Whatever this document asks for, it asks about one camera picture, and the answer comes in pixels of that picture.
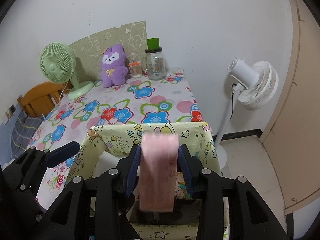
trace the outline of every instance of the green lid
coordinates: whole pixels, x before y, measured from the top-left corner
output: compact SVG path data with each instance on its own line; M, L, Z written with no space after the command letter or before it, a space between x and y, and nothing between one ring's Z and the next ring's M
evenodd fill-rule
M147 39L147 46L148 49L159 49L159 38L151 38L151 39Z

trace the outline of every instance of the wooden chair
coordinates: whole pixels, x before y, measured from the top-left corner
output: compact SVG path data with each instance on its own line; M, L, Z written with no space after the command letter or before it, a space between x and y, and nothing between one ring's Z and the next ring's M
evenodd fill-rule
M63 90L66 84L54 84L45 82L30 89L24 97L20 96L17 101L23 111L31 117L40 117L42 114L47 116L50 111L55 107L54 102L59 102L61 93L67 94L67 90ZM72 88L71 82L68 83L66 88Z

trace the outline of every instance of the floor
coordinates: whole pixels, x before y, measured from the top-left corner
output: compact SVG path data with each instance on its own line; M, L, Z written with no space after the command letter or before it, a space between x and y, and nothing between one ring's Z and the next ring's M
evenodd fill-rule
M223 176L231 179L245 176L273 211L287 232L284 200L269 156L256 136L222 141L227 152Z

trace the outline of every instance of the beige door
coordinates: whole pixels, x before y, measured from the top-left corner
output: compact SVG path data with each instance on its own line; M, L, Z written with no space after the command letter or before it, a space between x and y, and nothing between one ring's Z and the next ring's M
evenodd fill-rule
M283 109L263 140L287 214L320 197L320 27L305 3L296 1L300 49L295 74Z

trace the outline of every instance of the jar lid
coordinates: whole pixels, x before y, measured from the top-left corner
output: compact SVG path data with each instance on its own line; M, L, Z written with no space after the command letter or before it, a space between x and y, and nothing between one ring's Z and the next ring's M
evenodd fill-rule
M148 49L159 49L159 38L147 39Z
M130 62L130 63L129 63L129 67L139 66L139 65L140 65L140 62L137 62L137 61L133 61L133 62Z
M152 53L157 53L157 52L161 52L162 48L158 48L158 49L146 49L146 53L147 54L152 54Z

